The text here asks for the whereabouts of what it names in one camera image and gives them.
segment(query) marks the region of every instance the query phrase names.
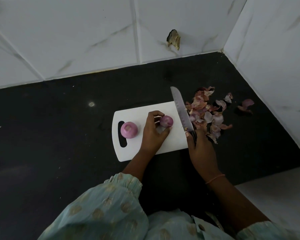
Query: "cutting board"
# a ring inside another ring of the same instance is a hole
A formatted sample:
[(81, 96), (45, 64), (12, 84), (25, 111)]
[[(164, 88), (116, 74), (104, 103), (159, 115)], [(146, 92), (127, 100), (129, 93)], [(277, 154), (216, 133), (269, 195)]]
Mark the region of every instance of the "cutting board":
[[(146, 124), (148, 113), (154, 110), (159, 110), (173, 119), (172, 130), (156, 154), (188, 148), (185, 132), (182, 128), (174, 101), (120, 110), (114, 113), (112, 121), (112, 142), (115, 153), (120, 162), (131, 160), (139, 151), (142, 141), (143, 128)], [(120, 121), (131, 121), (138, 127), (137, 136), (132, 139), (127, 139), (126, 147), (121, 147), (119, 142), (118, 123)], [(157, 130), (160, 132), (163, 130), (163, 128), (159, 126)]]

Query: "cutting board handle hole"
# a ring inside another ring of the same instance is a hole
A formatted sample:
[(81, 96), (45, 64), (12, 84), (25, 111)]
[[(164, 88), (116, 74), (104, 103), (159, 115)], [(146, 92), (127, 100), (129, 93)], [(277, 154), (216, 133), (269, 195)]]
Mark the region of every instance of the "cutting board handle hole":
[(124, 124), (124, 121), (120, 121), (120, 122), (118, 123), (118, 136), (119, 136), (119, 143), (120, 143), (120, 146), (121, 146), (121, 147), (126, 147), (126, 146), (128, 145), (127, 139), (124, 138), (124, 137), (121, 135), (121, 132), (120, 132), (121, 126), (122, 126), (123, 124)]

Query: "black knife handle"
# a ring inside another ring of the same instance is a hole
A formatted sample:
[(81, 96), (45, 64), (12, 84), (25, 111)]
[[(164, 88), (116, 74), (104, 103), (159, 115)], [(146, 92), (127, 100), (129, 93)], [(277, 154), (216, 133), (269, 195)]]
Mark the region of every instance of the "black knife handle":
[(197, 134), (195, 133), (194, 130), (193, 130), (193, 131), (190, 131), (189, 133), (190, 133), (190, 134), (192, 135), (192, 137), (193, 137), (194, 145), (196, 145), (196, 144), (197, 144)]

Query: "hand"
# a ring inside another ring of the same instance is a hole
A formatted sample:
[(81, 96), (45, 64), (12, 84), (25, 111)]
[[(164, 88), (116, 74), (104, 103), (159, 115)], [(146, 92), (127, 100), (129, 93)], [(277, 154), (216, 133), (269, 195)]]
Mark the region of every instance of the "hand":
[(149, 153), (151, 156), (157, 153), (172, 128), (166, 128), (161, 134), (157, 132), (156, 127), (160, 125), (159, 120), (162, 116), (164, 113), (160, 111), (149, 112), (143, 129), (140, 151)]
[(221, 174), (218, 169), (216, 153), (212, 143), (205, 136), (202, 129), (197, 129), (197, 144), (195, 145), (193, 137), (186, 132), (188, 149), (191, 162), (204, 181), (209, 181)]

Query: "thin red thread bracelet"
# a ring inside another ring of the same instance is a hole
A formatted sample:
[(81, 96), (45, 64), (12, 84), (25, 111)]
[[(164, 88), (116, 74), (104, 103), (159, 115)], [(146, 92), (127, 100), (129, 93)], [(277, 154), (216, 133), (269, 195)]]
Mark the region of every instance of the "thin red thread bracelet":
[(208, 182), (206, 182), (206, 184), (209, 184), (209, 183), (211, 183), (212, 181), (214, 181), (215, 179), (217, 179), (217, 178), (219, 178), (219, 177), (222, 177), (222, 176), (225, 176), (225, 174), (220, 174), (220, 175), (214, 177), (213, 179), (211, 179), (211, 180), (209, 180)]

